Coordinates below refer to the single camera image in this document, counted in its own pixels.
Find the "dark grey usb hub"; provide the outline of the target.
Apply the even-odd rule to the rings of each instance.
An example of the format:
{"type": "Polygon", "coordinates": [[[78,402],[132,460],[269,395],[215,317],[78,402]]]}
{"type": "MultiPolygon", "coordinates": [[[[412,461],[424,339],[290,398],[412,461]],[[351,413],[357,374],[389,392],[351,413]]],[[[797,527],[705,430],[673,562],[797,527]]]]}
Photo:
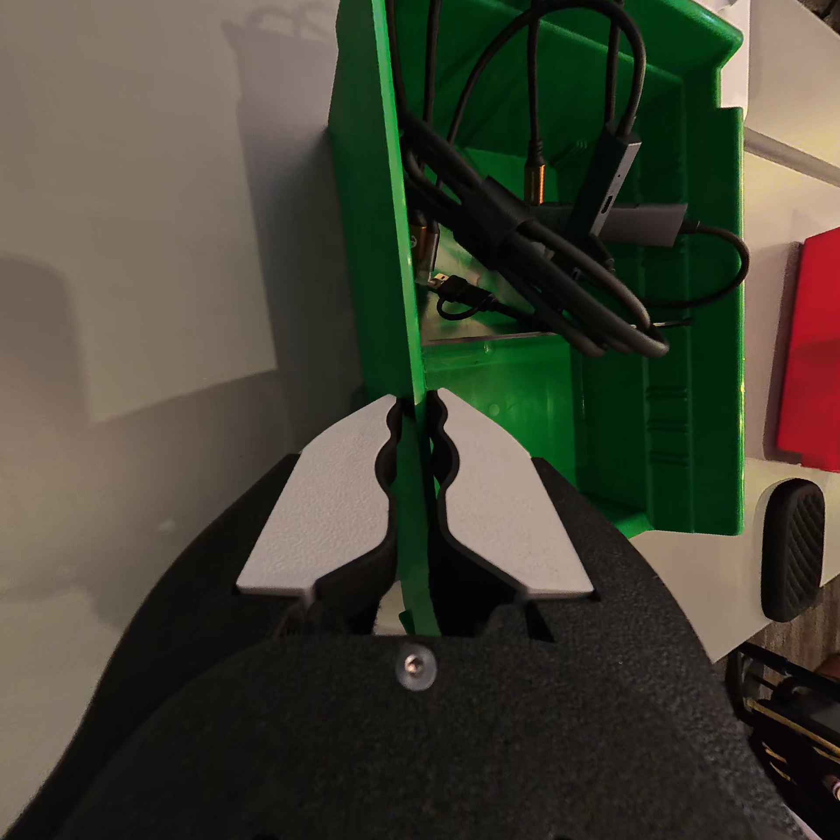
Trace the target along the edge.
{"type": "Polygon", "coordinates": [[[576,194],[563,235],[579,244],[597,237],[641,148],[633,133],[621,133],[617,120],[605,123],[576,194]]]}

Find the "red plastic bin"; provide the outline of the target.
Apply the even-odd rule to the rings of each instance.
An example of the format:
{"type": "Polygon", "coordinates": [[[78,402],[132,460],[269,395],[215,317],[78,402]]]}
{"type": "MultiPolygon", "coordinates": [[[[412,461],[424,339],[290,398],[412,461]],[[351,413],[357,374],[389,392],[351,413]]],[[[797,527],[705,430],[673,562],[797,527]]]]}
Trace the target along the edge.
{"type": "Polygon", "coordinates": [[[839,471],[839,229],[809,237],[796,277],[777,448],[839,471]]]}

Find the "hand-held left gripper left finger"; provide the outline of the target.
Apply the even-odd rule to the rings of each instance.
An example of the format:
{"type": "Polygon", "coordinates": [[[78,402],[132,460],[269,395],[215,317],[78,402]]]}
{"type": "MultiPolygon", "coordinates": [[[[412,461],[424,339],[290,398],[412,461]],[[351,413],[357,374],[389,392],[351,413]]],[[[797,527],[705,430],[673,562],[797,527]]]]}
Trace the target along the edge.
{"type": "Polygon", "coordinates": [[[250,595],[326,599],[331,573],[383,549],[392,529],[390,482],[400,400],[384,395],[339,420],[300,453],[236,585],[250,595]]]}

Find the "clear bin divider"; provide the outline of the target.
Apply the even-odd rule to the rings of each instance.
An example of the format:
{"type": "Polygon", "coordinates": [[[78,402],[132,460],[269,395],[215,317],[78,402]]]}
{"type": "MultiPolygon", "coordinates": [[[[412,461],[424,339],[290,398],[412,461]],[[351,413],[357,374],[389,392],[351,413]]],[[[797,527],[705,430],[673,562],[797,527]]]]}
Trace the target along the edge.
{"type": "Polygon", "coordinates": [[[556,338],[553,332],[526,331],[526,332],[490,332],[487,334],[449,334],[449,335],[421,335],[421,347],[430,348],[438,345],[462,344],[462,343],[487,343],[509,340],[530,340],[537,338],[556,338]]]}

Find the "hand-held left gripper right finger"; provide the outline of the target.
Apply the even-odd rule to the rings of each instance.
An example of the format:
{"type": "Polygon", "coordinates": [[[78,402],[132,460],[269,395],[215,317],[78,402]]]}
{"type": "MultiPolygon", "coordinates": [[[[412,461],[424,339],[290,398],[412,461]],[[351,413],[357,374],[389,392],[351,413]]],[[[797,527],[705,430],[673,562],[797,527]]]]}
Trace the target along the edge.
{"type": "Polygon", "coordinates": [[[529,451],[447,388],[428,392],[427,422],[447,545],[526,600],[592,595],[529,451]]]}

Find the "black wrist rest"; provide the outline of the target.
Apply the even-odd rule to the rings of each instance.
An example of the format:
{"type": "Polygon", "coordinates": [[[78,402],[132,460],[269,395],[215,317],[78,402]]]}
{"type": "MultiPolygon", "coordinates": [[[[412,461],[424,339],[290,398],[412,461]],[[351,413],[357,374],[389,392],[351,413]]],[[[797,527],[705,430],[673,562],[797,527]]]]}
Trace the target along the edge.
{"type": "Polygon", "coordinates": [[[775,623],[814,606],[823,576],[826,524],[823,491],[808,479],[773,489],[763,518],[761,605],[775,623]]]}

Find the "green plastic bin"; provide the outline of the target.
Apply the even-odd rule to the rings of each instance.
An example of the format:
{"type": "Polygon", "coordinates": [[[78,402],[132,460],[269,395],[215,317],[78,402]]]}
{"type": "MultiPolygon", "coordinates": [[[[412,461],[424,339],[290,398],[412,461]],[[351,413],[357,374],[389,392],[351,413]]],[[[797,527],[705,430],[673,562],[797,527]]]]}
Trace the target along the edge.
{"type": "MultiPolygon", "coordinates": [[[[642,146],[622,203],[687,203],[688,217],[740,235],[742,111],[720,106],[720,72],[742,33],[695,2],[625,2],[647,52],[635,130],[642,146]]],[[[480,53],[529,2],[443,2],[434,125],[445,132],[480,53]]],[[[541,26],[540,111],[548,200],[572,202],[603,123],[606,31],[588,10],[541,26]]],[[[548,460],[628,538],[647,530],[735,535],[743,522],[742,291],[678,317],[661,360],[586,360],[560,337],[441,343],[418,315],[385,2],[340,2],[329,135],[369,400],[391,393],[424,422],[448,388],[548,460]]],[[[482,74],[458,132],[479,173],[522,194],[529,132],[525,35],[482,74]]],[[[700,298],[738,270],[708,236],[673,248],[619,245],[618,276],[646,298],[700,298]]],[[[438,635],[427,586],[421,491],[429,444],[406,419],[396,478],[404,610],[438,635]]]]}

